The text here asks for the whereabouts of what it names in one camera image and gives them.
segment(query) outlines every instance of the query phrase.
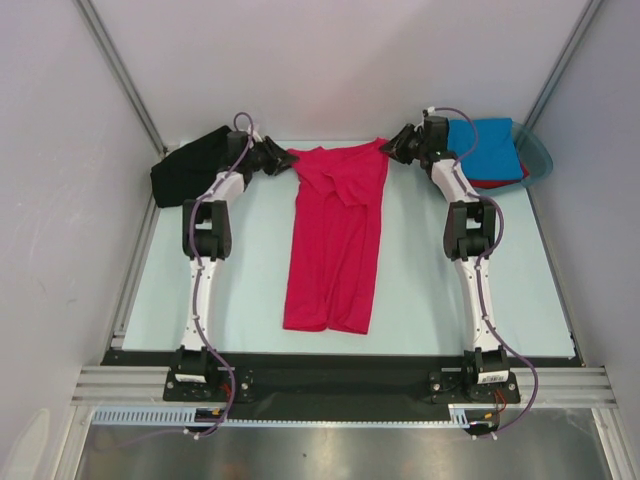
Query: red pants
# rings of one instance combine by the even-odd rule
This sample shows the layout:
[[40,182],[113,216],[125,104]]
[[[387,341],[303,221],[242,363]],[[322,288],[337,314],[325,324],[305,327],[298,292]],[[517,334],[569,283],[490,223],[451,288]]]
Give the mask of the red pants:
[[284,328],[369,331],[382,229],[386,140],[308,152],[300,179]]

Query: white wall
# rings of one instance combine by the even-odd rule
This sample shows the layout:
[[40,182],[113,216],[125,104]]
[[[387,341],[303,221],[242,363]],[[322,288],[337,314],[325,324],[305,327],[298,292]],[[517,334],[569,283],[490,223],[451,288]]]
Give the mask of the white wall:
[[0,65],[1,471],[37,409],[51,412],[45,463],[58,447],[155,152],[70,0],[2,2]]
[[555,170],[535,197],[578,340],[607,367],[638,449],[640,3],[603,9],[536,129]]
[[394,135],[431,104],[524,120],[586,0],[94,0],[165,142]]

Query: purple cable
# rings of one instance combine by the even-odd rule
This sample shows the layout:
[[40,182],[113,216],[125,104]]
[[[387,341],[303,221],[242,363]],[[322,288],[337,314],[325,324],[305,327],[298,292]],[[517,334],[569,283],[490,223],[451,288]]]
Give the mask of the purple cable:
[[235,395],[236,395],[236,376],[233,373],[233,369],[207,340],[207,337],[205,336],[204,330],[202,329],[202,325],[200,323],[200,316],[198,315],[198,289],[200,287],[200,278],[202,277],[203,267],[202,267],[202,257],[200,256],[200,253],[198,253],[198,250],[196,248],[195,228],[196,228],[196,214],[198,212],[198,208],[200,208],[200,205],[202,205],[202,202],[207,198],[210,198],[213,195],[215,195],[218,188],[220,188],[220,186],[225,182],[225,180],[229,178],[229,175],[231,175],[236,170],[236,168],[238,168],[238,165],[240,165],[240,162],[242,162],[242,160],[247,156],[247,153],[251,148],[251,141],[252,141],[251,137],[253,137],[253,119],[246,112],[237,113],[233,119],[233,125],[236,128],[236,130],[238,130],[238,126],[237,126],[238,118],[241,116],[244,116],[249,120],[249,137],[250,138],[247,141],[247,144],[245,145],[244,150],[242,150],[242,153],[240,154],[238,159],[235,161],[235,163],[231,165],[229,170],[227,170],[227,173],[224,175],[224,177],[217,180],[213,184],[213,187],[211,188],[210,191],[198,197],[195,205],[193,206],[193,210],[191,211],[191,218],[189,219],[189,247],[191,247],[191,251],[193,252],[196,258],[196,262],[198,262],[198,270],[196,272],[196,278],[193,283],[193,297],[192,297],[192,303],[191,303],[191,308],[193,311],[193,320],[196,325],[196,330],[198,331],[198,335],[202,340],[202,343],[204,343],[205,347],[211,353],[211,355],[213,355],[214,358],[218,362],[220,362],[220,364],[227,370],[227,372],[229,373],[229,378],[231,379],[231,395],[229,396],[229,401],[227,402],[227,407],[225,408],[224,413],[220,416],[220,418],[218,418],[215,421],[215,423],[210,428],[208,428],[201,434],[197,434],[198,437],[207,437],[218,429],[218,427],[222,424],[222,422],[224,422],[227,419],[227,416],[229,415],[229,411],[231,410],[231,406],[233,405],[233,399],[235,398]]
[[[438,108],[435,109],[435,111],[436,112],[442,112],[442,111],[455,112],[458,115],[462,116],[469,123],[469,125],[471,125],[471,128],[473,129],[473,134],[475,136],[475,140],[473,142],[472,147],[468,151],[466,151],[464,154],[462,154],[460,157],[458,157],[458,159],[454,162],[453,167],[452,167],[453,176],[455,177],[456,181],[458,182],[458,185],[460,185],[462,190],[467,195],[469,195],[470,197],[477,198],[479,200],[485,200],[485,201],[491,203],[495,207],[496,212],[498,214],[498,218],[500,220],[500,229],[498,230],[498,236],[496,237],[495,242],[493,243],[492,246],[490,246],[484,252],[482,252],[478,256],[478,259],[476,260],[476,267],[479,267],[480,266],[480,262],[482,261],[482,259],[483,258],[488,258],[489,255],[491,255],[494,252],[494,250],[498,247],[498,245],[502,241],[502,236],[504,234],[504,213],[502,212],[502,209],[500,208],[498,203],[493,198],[488,197],[486,195],[478,195],[477,193],[469,192],[467,190],[466,184],[462,181],[462,179],[458,175],[458,172],[456,171],[456,167],[460,164],[460,162],[464,158],[466,158],[469,155],[471,155],[475,151],[476,147],[478,146],[478,142],[479,142],[480,137],[478,135],[478,129],[476,128],[475,122],[473,120],[471,120],[471,118],[469,118],[464,112],[462,112],[461,110],[458,110],[457,108],[438,107]],[[498,430],[496,430],[496,432],[502,432],[502,431],[507,430],[508,428],[512,427],[517,422],[519,422],[522,419],[522,417],[524,417],[531,410],[531,407],[533,406],[533,403],[535,402],[536,397],[538,396],[538,388],[539,388],[538,372],[536,371],[536,368],[534,367],[533,363],[531,363],[529,361],[529,359],[527,359],[525,356],[520,355],[513,348],[511,348],[509,346],[509,344],[507,344],[507,342],[505,342],[504,339],[500,336],[500,334],[498,334],[498,332],[496,331],[495,327],[491,324],[491,322],[489,321],[489,315],[487,314],[487,306],[486,306],[485,300],[484,300],[484,293],[482,291],[482,274],[481,274],[480,270],[476,270],[476,281],[477,281],[477,285],[478,285],[478,294],[479,294],[478,296],[480,298],[480,309],[482,310],[482,317],[484,319],[484,322],[487,324],[487,328],[489,329],[491,334],[494,336],[494,338],[498,341],[498,343],[500,343],[500,345],[502,345],[502,347],[507,352],[509,352],[511,355],[513,355],[518,360],[520,360],[522,363],[524,363],[527,367],[529,367],[529,369],[531,370],[531,374],[533,375],[533,391],[531,393],[531,398],[527,402],[527,405],[524,407],[522,412],[520,412],[520,414],[512,422],[510,422],[507,425],[504,425],[504,426],[498,428]]]

